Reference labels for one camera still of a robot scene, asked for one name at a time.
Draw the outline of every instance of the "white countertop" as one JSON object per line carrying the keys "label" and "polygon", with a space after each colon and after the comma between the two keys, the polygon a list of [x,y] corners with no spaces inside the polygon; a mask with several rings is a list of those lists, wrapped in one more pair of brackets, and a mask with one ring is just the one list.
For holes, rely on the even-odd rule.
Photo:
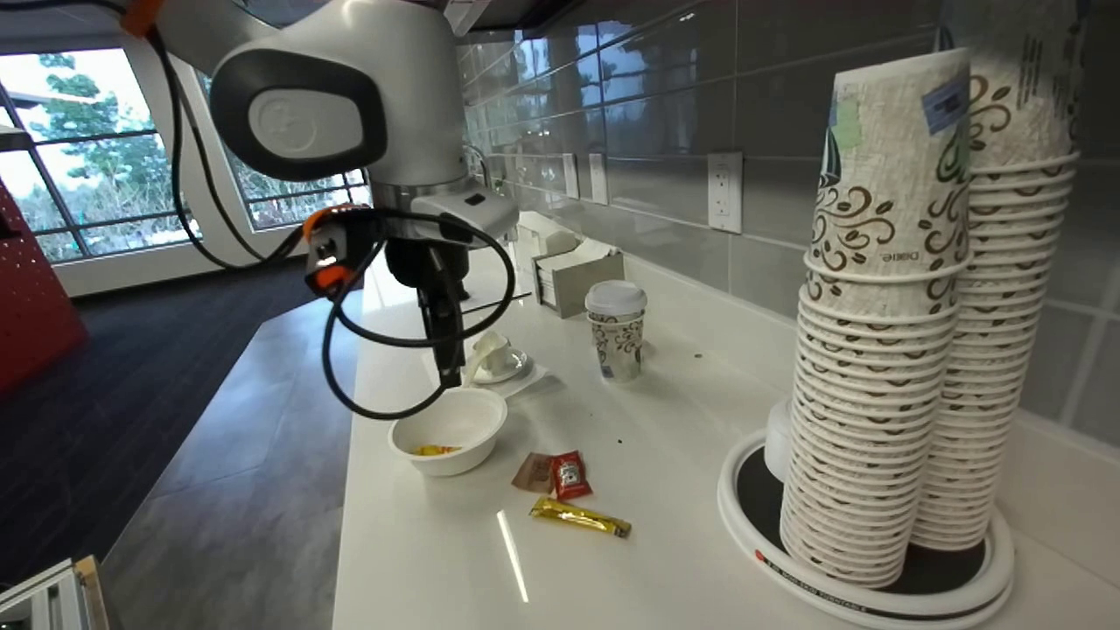
{"label": "white countertop", "polygon": [[[372,315],[411,330],[409,309]],[[389,422],[354,419],[340,538],[336,630],[430,625],[845,625],[777,589],[730,542],[717,515],[717,473],[730,443],[759,430],[787,387],[792,356],[705,353],[670,322],[651,317],[648,372],[603,380],[583,317],[530,301],[498,324],[550,379],[512,400],[493,457],[453,478],[423,478],[389,447]],[[772,322],[743,322],[767,335]],[[418,394],[430,372],[417,353],[372,347],[360,392],[379,407]],[[630,538],[529,518],[530,493],[512,485],[526,452],[589,462],[589,506],[632,520]],[[1065,555],[1018,538],[1018,582],[991,625],[1115,625],[1120,594]]]}

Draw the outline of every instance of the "gray tile wall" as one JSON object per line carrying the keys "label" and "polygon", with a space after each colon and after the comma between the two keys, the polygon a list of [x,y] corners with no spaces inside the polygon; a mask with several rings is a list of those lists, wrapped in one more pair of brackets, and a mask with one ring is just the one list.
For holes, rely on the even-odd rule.
{"label": "gray tile wall", "polygon": [[[469,142],[520,207],[793,315],[836,70],[928,51],[938,0],[572,0],[462,46]],[[1083,161],[1025,407],[1120,443],[1120,0],[1095,0]],[[705,228],[705,154],[743,154],[743,235]],[[562,154],[578,196],[562,192]],[[592,204],[589,154],[604,157]]]}

